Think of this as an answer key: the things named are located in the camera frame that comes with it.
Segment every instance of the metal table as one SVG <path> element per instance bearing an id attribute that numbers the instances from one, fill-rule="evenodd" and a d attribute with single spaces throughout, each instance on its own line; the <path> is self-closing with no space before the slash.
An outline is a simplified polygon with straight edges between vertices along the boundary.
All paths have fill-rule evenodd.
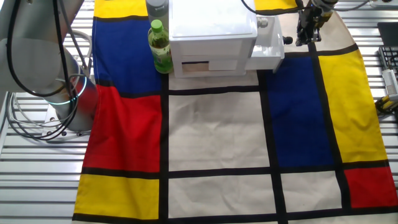
<path id="1" fill-rule="evenodd" d="M 360 1 L 342 0 L 338 7 L 353 7 Z M 86 0 L 72 27 L 91 35 L 93 9 L 94 0 Z M 398 11 L 365 6 L 358 11 L 339 14 L 363 55 L 376 101 L 386 95 L 377 56 L 382 45 L 377 23 L 398 22 Z M 88 43 L 83 39 L 78 42 L 85 54 Z M 79 60 L 69 36 L 64 45 Z M 26 93 L 18 96 L 23 110 L 34 120 L 43 122 L 48 104 Z M 398 128 L 394 117 L 381 119 L 380 127 L 398 189 Z M 0 135 L 0 223 L 71 223 L 87 140 L 88 136 L 84 136 L 63 144 L 37 143 L 6 128 Z"/>

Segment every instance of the wire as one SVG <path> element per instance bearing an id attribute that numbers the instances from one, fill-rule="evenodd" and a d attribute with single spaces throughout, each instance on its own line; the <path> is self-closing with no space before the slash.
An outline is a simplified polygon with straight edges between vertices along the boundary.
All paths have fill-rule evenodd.
<path id="1" fill-rule="evenodd" d="M 61 23 L 60 23 L 60 15 L 58 13 L 58 1 L 52 0 L 54 18 L 55 18 L 55 29 L 57 30 L 57 39 L 58 39 L 58 47 L 60 49 L 62 68 L 63 68 L 63 76 L 65 77 L 65 84 L 67 86 L 67 92 L 70 97 L 72 97 L 72 91 L 69 89 L 70 82 L 68 78 L 68 67 L 67 67 L 67 58 L 65 56 L 65 51 L 62 45 L 62 31 L 61 31 Z"/>
<path id="2" fill-rule="evenodd" d="M 13 121 L 17 122 L 17 123 L 25 124 L 25 125 L 30 125 L 30 126 L 40 126 L 40 127 L 44 127 L 44 128 L 54 128 L 54 127 L 60 126 L 61 124 L 54 124 L 54 125 L 51 125 L 51 126 L 46 126 L 45 124 L 54 123 L 54 122 L 59 122 L 59 123 L 61 123 L 62 121 L 65 121 L 66 119 L 69 119 L 70 116 L 72 115 L 72 114 L 69 114 L 66 118 L 58 119 L 58 120 L 55 120 L 55 121 L 47 121 L 47 122 L 44 122 L 44 123 L 42 123 L 42 124 L 39 124 L 39 123 L 36 123 L 35 121 L 32 121 L 32 120 L 25 114 L 25 112 L 22 110 L 22 108 L 21 108 L 21 106 L 20 106 L 20 104 L 19 104 L 19 102 L 18 102 L 18 97 L 16 96 L 15 93 L 12 94 L 11 106 L 13 106 L 14 104 L 18 107 L 19 112 L 21 112 L 21 114 L 23 115 L 23 117 L 25 117 L 26 120 L 29 121 L 29 123 L 23 122 L 23 121 L 19 121 L 18 119 L 15 119 L 15 118 L 13 118 L 13 117 L 11 117 L 11 119 L 12 119 Z"/>
<path id="3" fill-rule="evenodd" d="M 394 59 L 394 58 L 397 58 L 398 57 L 398 54 L 397 55 L 394 55 L 394 56 L 392 56 L 392 57 L 390 57 L 389 59 L 388 59 L 388 61 L 387 61 L 387 63 L 388 63 L 388 68 L 389 69 L 391 69 L 392 70 L 392 59 Z"/>
<path id="4" fill-rule="evenodd" d="M 293 8 L 293 9 L 276 9 L 277 12 L 275 12 L 273 10 L 270 10 L 269 12 L 264 12 L 264 11 L 263 12 L 256 12 L 255 10 L 251 9 L 246 4 L 246 2 L 244 0 L 241 0 L 241 1 L 243 3 L 244 7 L 246 7 L 246 9 L 248 9 L 249 11 L 251 11 L 251 12 L 257 14 L 257 15 L 260 15 L 260 16 L 278 16 L 278 15 L 282 15 L 282 14 L 296 13 L 296 12 L 299 12 L 299 11 L 301 11 L 303 9 L 310 9 L 311 8 L 311 7 L 296 7 L 296 8 Z"/>
<path id="5" fill-rule="evenodd" d="M 10 105 L 10 101 L 11 101 L 11 94 L 10 93 L 8 93 L 7 94 L 7 100 L 6 100 L 6 104 L 7 105 Z M 77 104 L 78 103 L 78 98 L 76 99 L 76 101 L 71 101 L 71 104 Z M 8 119 L 8 121 L 9 121 L 9 125 L 10 125 L 10 127 L 17 133 L 17 134 L 19 134 L 19 135 L 21 135 L 22 137 L 25 137 L 25 138 L 30 138 L 30 139 L 34 139 L 34 140 L 36 140 L 36 141 L 49 141 L 49 140 L 53 140 L 53 139 L 55 139 L 56 137 L 58 137 L 59 135 L 61 135 L 63 132 L 64 132 L 64 130 L 66 130 L 66 128 L 69 126 L 69 124 L 73 121 L 73 119 L 74 119 L 74 117 L 75 117 L 75 115 L 76 115 L 76 112 L 77 112 L 77 110 L 75 110 L 74 112 L 73 112 L 73 115 L 72 115 L 72 117 L 70 118 L 70 119 L 68 119 L 68 120 L 66 120 L 64 123 L 62 123 L 61 125 L 60 125 L 60 127 L 59 128 L 57 128 L 55 131 L 53 131 L 53 132 L 51 132 L 51 133 L 49 133 L 49 134 L 46 134 L 46 135 L 43 135 L 43 136 L 33 136 L 31 133 L 29 133 L 29 132 L 27 132 L 26 130 L 25 130 L 25 127 L 23 127 L 21 124 L 19 124 L 19 123 L 17 123 L 17 125 L 18 125 L 18 127 L 20 127 L 20 129 L 25 133 L 25 134 L 23 134 L 23 133 L 21 133 L 20 131 L 18 131 L 15 127 L 14 127 L 14 125 L 13 125 L 13 123 L 12 122 L 10 122 L 10 120 L 11 120 L 11 117 L 10 117 L 10 114 L 9 114 L 9 106 L 7 106 L 6 107 L 6 116 L 7 116 L 7 119 Z M 15 117 L 16 116 L 16 114 L 15 114 L 15 111 L 12 109 L 12 115 Z"/>
<path id="6" fill-rule="evenodd" d="M 72 30 L 72 32 L 75 35 L 79 35 L 80 37 L 82 37 L 88 41 L 90 46 L 88 47 L 88 52 L 87 52 L 86 57 L 91 58 L 91 53 L 93 51 L 93 40 L 91 39 L 90 35 L 88 35 L 84 32 L 78 31 L 78 30 Z"/>
<path id="7" fill-rule="evenodd" d="M 12 12 L 13 13 L 12 18 L 14 18 L 14 21 L 10 22 L 9 28 L 11 28 L 11 32 L 8 33 L 8 37 L 11 36 L 11 39 L 8 39 L 8 40 L 11 40 L 11 42 L 12 42 L 12 32 L 13 32 L 13 28 L 14 28 L 14 25 L 15 25 L 15 18 L 16 18 L 16 14 L 17 14 L 17 11 L 18 11 L 20 3 L 21 3 L 21 0 L 16 0 L 16 3 L 14 5 L 14 9 L 13 9 L 13 12 Z M 77 112 L 77 105 L 78 105 L 78 94 L 77 94 L 75 88 L 73 88 L 73 89 L 70 88 L 71 84 L 70 84 L 70 78 L 68 77 L 66 56 L 65 56 L 65 51 L 63 49 L 63 45 L 62 45 L 62 32 L 61 32 L 61 25 L 60 25 L 60 20 L 59 20 L 59 15 L 58 15 L 57 0 L 53 0 L 53 13 L 54 13 L 54 18 L 55 18 L 55 27 L 56 27 L 56 30 L 57 30 L 58 47 L 60 49 L 61 60 L 62 60 L 63 74 L 64 74 L 64 77 L 65 77 L 65 84 L 66 84 L 65 86 L 67 87 L 67 93 L 68 93 L 69 99 L 70 99 L 70 108 L 69 108 L 69 110 L 70 110 L 70 115 L 72 115 L 72 116 L 69 115 L 67 118 L 65 118 L 64 122 L 55 131 L 50 132 L 48 134 L 45 134 L 43 136 L 39 136 L 39 137 L 38 136 L 34 136 L 31 133 L 29 133 L 28 131 L 26 131 L 25 130 L 26 127 L 23 127 L 23 125 L 21 123 L 17 122 L 18 127 L 20 127 L 20 129 L 25 133 L 24 134 L 24 133 L 18 131 L 14 127 L 13 123 L 10 122 L 12 120 L 10 112 L 9 112 L 10 111 L 10 107 L 11 107 L 11 111 L 12 111 L 12 116 L 13 116 L 14 120 L 16 120 L 15 119 L 16 112 L 15 112 L 15 109 L 14 109 L 13 105 L 11 105 L 11 101 L 14 99 L 13 94 L 8 93 L 7 94 L 7 100 L 6 100 L 6 105 L 7 105 L 7 107 L 6 107 L 6 116 L 7 116 L 7 119 L 9 121 L 10 127 L 17 134 L 19 134 L 19 135 L 21 135 L 21 136 L 23 136 L 25 138 L 34 139 L 36 141 L 38 141 L 38 140 L 49 141 L 49 140 L 55 139 L 56 137 L 61 135 L 67 129 L 67 127 L 70 125 L 70 123 L 73 121 L 73 119 L 74 119 L 74 117 L 76 115 L 76 112 Z M 10 48 L 11 45 L 8 45 L 8 46 L 9 47 L 7 48 L 7 56 L 8 56 L 8 53 L 11 51 L 11 48 Z M 34 93 L 33 95 L 41 96 L 41 97 L 49 96 L 49 95 L 42 96 L 42 95 L 38 95 L 36 93 Z"/>
<path id="8" fill-rule="evenodd" d="M 32 90 L 28 89 L 24 84 L 22 84 L 21 81 L 18 79 L 18 76 L 15 73 L 14 65 L 12 63 L 12 36 L 14 35 L 14 26 L 15 26 L 15 23 L 16 23 L 16 19 L 17 19 L 20 3 L 21 3 L 21 0 L 15 0 L 14 7 L 12 8 L 12 12 L 11 12 L 9 27 L 8 27 L 8 34 L 7 34 L 7 62 L 8 62 L 8 68 L 10 70 L 12 78 L 17 83 L 17 85 L 21 89 L 26 91 L 27 93 L 30 93 L 31 95 L 39 96 L 39 97 L 53 96 L 53 95 L 61 92 L 65 88 L 65 86 L 63 85 L 58 90 L 55 90 L 55 91 L 53 91 L 51 93 L 46 93 L 46 94 L 35 93 Z"/>
<path id="9" fill-rule="evenodd" d="M 77 41 L 76 41 L 76 38 L 75 38 L 75 34 L 73 33 L 72 27 L 70 26 L 68 15 L 67 15 L 67 11 L 65 10 L 65 5 L 63 4 L 63 0 L 59 0 L 59 2 L 60 2 L 60 7 L 61 7 L 63 19 L 65 20 L 65 23 L 67 24 L 68 32 L 70 34 L 70 37 L 72 38 L 73 44 L 75 44 L 75 47 L 76 47 L 77 52 L 78 52 L 78 54 L 80 56 L 81 62 L 83 63 L 83 67 L 87 68 L 87 65 L 86 65 L 85 59 L 83 57 L 83 54 L 81 53 L 80 47 L 77 44 Z"/>
<path id="10" fill-rule="evenodd" d="M 328 7 L 328 6 L 326 6 L 326 7 L 327 7 L 328 9 L 334 10 L 334 11 L 336 11 L 336 12 L 348 12 L 348 11 L 353 11 L 353 10 L 357 10 L 357 9 L 361 8 L 362 6 L 366 5 L 369 1 L 370 1 L 370 0 L 366 0 L 366 1 L 362 2 L 362 3 L 359 4 L 359 5 L 357 5 L 357 6 L 355 6 L 355 7 L 352 7 L 351 9 L 334 9 L 333 7 Z"/>

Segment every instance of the yellow square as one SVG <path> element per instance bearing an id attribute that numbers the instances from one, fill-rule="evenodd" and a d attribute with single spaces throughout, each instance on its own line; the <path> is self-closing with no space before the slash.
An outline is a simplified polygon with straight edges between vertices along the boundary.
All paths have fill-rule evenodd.
<path id="1" fill-rule="evenodd" d="M 95 0 L 94 16 L 99 18 L 123 18 L 148 16 L 145 0 Z"/>
<path id="2" fill-rule="evenodd" d="M 359 50 L 320 56 L 319 62 L 343 162 L 387 159 Z"/>
<path id="3" fill-rule="evenodd" d="M 156 220 L 159 180 L 82 174 L 75 213 Z"/>
<path id="4" fill-rule="evenodd" d="M 256 10 L 291 9 L 297 7 L 295 0 L 254 0 Z"/>

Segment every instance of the blue square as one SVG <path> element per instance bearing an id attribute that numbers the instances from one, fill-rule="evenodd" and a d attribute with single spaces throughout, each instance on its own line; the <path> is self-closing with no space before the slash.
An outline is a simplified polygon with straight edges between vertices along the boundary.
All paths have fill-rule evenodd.
<path id="1" fill-rule="evenodd" d="M 148 20 L 93 23 L 95 78 L 113 82 L 120 93 L 160 91 L 161 80 L 148 44 Z"/>
<path id="2" fill-rule="evenodd" d="M 279 166 L 333 164 L 311 58 L 286 58 L 266 78 Z"/>

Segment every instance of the red patch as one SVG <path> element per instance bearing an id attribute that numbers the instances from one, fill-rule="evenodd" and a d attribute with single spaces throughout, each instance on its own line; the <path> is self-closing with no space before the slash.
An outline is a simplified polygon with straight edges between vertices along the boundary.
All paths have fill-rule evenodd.
<path id="1" fill-rule="evenodd" d="M 390 167 L 345 170 L 353 208 L 398 205 Z"/>
<path id="2" fill-rule="evenodd" d="M 122 98 L 97 85 L 99 102 L 83 167 L 159 172 L 160 96 Z"/>

